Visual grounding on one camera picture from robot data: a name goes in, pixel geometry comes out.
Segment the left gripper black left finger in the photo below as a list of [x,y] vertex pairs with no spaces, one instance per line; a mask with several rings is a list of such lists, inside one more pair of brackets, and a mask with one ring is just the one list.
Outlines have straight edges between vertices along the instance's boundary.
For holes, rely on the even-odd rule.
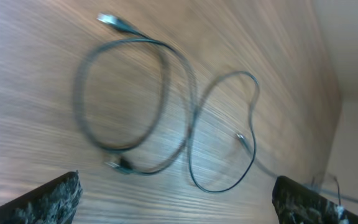
[[0,224],[71,224],[83,189],[77,171],[70,171],[0,206]]

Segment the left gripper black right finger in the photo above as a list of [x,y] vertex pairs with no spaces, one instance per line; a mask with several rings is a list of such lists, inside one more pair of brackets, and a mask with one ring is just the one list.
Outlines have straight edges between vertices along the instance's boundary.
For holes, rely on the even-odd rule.
[[358,215],[284,175],[276,179],[272,203],[280,224],[358,224]]

